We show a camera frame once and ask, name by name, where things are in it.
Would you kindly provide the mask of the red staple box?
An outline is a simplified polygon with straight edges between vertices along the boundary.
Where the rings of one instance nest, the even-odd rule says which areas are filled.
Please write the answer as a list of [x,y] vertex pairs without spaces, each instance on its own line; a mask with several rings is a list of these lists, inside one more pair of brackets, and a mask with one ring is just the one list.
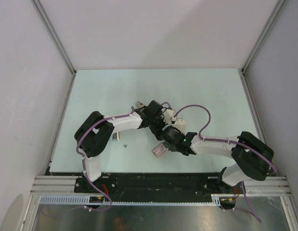
[[165,153],[167,151],[167,147],[162,143],[160,144],[158,147],[156,147],[152,153],[156,156],[156,157],[160,157],[163,153]]

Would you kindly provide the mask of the black and cream stapler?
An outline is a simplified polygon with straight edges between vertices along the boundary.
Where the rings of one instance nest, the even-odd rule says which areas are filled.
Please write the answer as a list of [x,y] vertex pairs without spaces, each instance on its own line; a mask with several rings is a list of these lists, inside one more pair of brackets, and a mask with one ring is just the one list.
[[147,107],[146,104],[142,103],[141,101],[137,101],[137,103],[136,103],[137,110],[144,110],[146,107]]

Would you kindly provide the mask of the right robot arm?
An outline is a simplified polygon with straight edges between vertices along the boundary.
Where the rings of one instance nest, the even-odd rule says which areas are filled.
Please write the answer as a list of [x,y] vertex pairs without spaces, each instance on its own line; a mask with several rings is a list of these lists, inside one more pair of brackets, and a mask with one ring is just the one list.
[[228,138],[200,137],[195,132],[184,134],[173,126],[162,131],[160,138],[167,142],[172,152],[185,156],[213,154],[231,158],[235,163],[220,172],[217,188],[222,193],[230,192],[235,185],[245,180],[264,181],[272,164],[274,151],[247,131]]

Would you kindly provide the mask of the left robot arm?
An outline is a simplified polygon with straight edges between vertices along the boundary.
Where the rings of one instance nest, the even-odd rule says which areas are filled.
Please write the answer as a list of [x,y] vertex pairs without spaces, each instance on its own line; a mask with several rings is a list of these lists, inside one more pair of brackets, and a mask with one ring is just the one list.
[[104,151],[113,134],[131,129],[149,127],[154,134],[161,131],[173,117],[171,108],[153,100],[147,106],[131,108],[123,115],[105,117],[99,111],[92,112],[76,131],[76,152],[82,156],[84,186],[90,192],[101,188],[100,154]]

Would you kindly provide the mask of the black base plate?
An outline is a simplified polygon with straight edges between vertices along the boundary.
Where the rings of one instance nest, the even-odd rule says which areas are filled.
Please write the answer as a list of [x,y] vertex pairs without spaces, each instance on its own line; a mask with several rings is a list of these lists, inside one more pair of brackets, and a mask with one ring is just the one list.
[[226,208],[232,208],[242,195],[241,184],[218,182],[219,173],[102,173],[89,184],[81,174],[75,193],[103,191],[113,203],[191,204],[212,202],[217,194]]

